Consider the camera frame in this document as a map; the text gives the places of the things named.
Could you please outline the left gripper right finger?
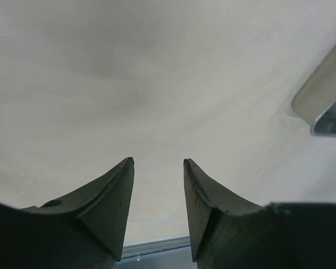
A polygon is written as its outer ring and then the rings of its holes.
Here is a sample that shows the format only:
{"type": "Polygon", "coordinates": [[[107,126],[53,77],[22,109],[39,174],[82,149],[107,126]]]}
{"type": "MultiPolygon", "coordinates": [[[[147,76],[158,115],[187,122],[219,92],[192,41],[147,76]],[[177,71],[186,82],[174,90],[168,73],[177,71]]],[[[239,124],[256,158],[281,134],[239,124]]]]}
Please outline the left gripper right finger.
{"type": "Polygon", "coordinates": [[[183,168],[190,245],[192,259],[196,262],[220,215],[240,216],[262,207],[212,179],[192,159],[185,159],[183,168]]]}

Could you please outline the aluminium front rail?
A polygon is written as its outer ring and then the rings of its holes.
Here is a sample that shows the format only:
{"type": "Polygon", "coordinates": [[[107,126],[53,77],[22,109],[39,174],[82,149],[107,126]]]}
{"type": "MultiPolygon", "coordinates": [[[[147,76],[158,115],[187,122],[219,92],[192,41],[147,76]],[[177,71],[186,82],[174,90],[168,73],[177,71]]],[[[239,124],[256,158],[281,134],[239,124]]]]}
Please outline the aluminium front rail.
{"type": "Polygon", "coordinates": [[[172,251],[190,246],[190,237],[181,236],[177,238],[158,240],[154,242],[128,245],[123,248],[121,262],[130,259],[137,259],[147,255],[172,251]]]}

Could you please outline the beige cloth wrap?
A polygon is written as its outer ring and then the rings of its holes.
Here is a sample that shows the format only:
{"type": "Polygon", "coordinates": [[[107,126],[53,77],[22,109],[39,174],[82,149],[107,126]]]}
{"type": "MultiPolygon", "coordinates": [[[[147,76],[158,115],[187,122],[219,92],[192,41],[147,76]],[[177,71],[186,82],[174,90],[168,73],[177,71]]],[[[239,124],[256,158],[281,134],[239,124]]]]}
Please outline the beige cloth wrap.
{"type": "Polygon", "coordinates": [[[0,202],[135,163],[125,244],[188,234],[183,161],[260,205],[336,202],[336,138],[291,100],[336,1],[0,1],[0,202]]]}

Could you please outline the stainless steel instrument tray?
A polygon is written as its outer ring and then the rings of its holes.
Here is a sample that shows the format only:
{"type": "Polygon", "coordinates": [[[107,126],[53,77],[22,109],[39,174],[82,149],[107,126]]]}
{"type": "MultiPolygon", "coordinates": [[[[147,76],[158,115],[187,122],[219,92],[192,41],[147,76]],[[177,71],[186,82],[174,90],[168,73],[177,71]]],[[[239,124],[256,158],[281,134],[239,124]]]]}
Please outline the stainless steel instrument tray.
{"type": "Polygon", "coordinates": [[[336,137],[336,45],[296,93],[291,108],[311,135],[336,137]]]}

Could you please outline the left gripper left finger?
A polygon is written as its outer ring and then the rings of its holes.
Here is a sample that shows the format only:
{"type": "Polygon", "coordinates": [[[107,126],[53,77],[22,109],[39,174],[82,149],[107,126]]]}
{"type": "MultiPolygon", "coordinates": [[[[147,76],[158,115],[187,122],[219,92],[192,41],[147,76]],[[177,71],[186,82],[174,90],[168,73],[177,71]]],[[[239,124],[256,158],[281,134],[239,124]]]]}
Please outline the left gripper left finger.
{"type": "Polygon", "coordinates": [[[127,157],[104,175],[40,207],[23,212],[76,219],[120,261],[134,182],[134,160],[127,157]]]}

